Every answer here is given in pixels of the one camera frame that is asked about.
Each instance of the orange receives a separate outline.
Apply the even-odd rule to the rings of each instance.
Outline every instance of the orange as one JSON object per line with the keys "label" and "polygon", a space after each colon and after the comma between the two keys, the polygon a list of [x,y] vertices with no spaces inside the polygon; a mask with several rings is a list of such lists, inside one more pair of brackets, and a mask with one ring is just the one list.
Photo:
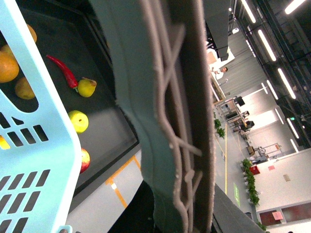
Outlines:
{"label": "orange", "polygon": [[[27,27],[28,27],[28,29],[30,31],[31,36],[33,37],[34,41],[36,42],[37,41],[37,34],[35,33],[34,29],[30,25],[27,24]],[[13,54],[13,52],[12,52],[12,50],[11,50],[9,45],[2,46],[0,51],[9,54],[11,57],[13,57],[16,60],[16,58],[15,58],[15,56],[14,56],[14,54]]]}
{"label": "orange", "polygon": [[5,52],[0,51],[0,83],[7,83],[17,77],[17,61]]}
{"label": "orange", "polygon": [[15,59],[15,56],[14,56],[14,54],[13,54],[13,52],[12,52],[12,50],[11,50],[11,48],[10,48],[9,45],[4,45],[4,46],[0,49],[0,51],[7,53],[8,55],[10,55],[12,58]]}
{"label": "orange", "polygon": [[27,27],[31,33],[31,36],[33,37],[34,41],[37,42],[37,34],[35,33],[34,29],[29,25],[27,24]]}

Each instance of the green apple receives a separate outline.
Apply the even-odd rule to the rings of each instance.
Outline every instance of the green apple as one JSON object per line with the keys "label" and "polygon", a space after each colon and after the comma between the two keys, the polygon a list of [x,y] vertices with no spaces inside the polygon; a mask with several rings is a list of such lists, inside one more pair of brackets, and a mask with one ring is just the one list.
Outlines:
{"label": "green apple", "polygon": [[88,128],[88,118],[84,113],[73,110],[68,113],[68,116],[77,133],[83,133]]}

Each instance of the black tray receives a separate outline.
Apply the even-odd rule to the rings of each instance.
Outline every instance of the black tray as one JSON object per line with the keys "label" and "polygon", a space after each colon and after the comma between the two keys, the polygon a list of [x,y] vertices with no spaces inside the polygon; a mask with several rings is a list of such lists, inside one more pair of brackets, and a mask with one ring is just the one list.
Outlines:
{"label": "black tray", "polygon": [[[84,14],[54,1],[18,0],[17,3],[25,21],[37,33],[36,45],[66,111],[79,110],[89,119],[89,127],[83,134],[79,134],[79,139],[81,146],[91,156],[91,164],[79,177],[77,194],[135,147],[138,141],[129,122],[115,105],[112,94],[114,87],[111,86],[114,77],[109,55]],[[82,77],[96,80],[98,85],[95,93],[90,98],[84,98],[70,89],[61,70],[45,57],[47,54],[63,61],[78,81]],[[20,71],[15,80],[1,83],[0,88],[17,108],[32,112],[37,109],[36,99],[22,100],[14,94],[15,83],[22,76]]]}

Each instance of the person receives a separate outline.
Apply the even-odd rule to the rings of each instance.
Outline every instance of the person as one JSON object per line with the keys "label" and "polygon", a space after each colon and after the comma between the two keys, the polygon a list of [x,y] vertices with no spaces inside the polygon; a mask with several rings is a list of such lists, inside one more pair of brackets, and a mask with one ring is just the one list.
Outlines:
{"label": "person", "polygon": [[212,72],[215,74],[216,79],[221,79],[224,75],[224,73],[226,73],[228,71],[228,67],[224,67],[222,69],[218,69],[218,70],[214,70],[214,67],[212,68]]}

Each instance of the white wall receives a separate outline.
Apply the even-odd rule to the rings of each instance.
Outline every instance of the white wall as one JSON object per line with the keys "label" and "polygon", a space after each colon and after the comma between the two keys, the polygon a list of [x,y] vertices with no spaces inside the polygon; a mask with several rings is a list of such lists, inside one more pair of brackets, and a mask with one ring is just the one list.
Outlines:
{"label": "white wall", "polygon": [[[311,201],[311,149],[285,156],[275,163],[258,164],[258,168],[256,189],[263,193],[259,196],[257,213]],[[291,181],[285,181],[285,174]]]}
{"label": "white wall", "polygon": [[287,233],[292,231],[293,233],[308,233],[311,231],[311,221],[300,222],[299,224],[284,225],[277,228],[267,229],[270,233]]}
{"label": "white wall", "polygon": [[[259,85],[252,89],[252,92],[262,89]],[[249,91],[241,93],[245,105],[241,106],[242,112],[249,111],[250,115],[248,120],[254,122],[254,127],[248,133],[251,145],[255,148],[261,146],[266,147],[273,143],[279,143],[282,146],[282,151],[284,154],[290,154],[294,152],[293,146],[290,139],[293,139],[296,146],[298,147],[295,136],[288,127],[286,120],[284,119],[284,114],[282,113],[280,107],[276,104],[274,97],[272,96],[269,88],[268,94],[264,90],[261,90],[255,94]],[[281,123],[279,117],[276,114],[275,109],[277,108],[284,124]]]}
{"label": "white wall", "polygon": [[284,125],[280,121],[276,121],[264,128],[251,131],[248,134],[251,145],[254,148],[259,146],[265,147],[273,143],[279,143],[282,146],[282,151],[286,154],[294,152],[293,146],[290,142],[292,139],[295,142],[295,136],[286,123]]}
{"label": "white wall", "polygon": [[246,96],[241,94],[245,105],[241,106],[241,111],[249,111],[249,118],[267,112],[269,110],[275,109],[277,107],[276,101],[271,95],[270,91],[268,94],[261,90],[255,94],[248,94]]}

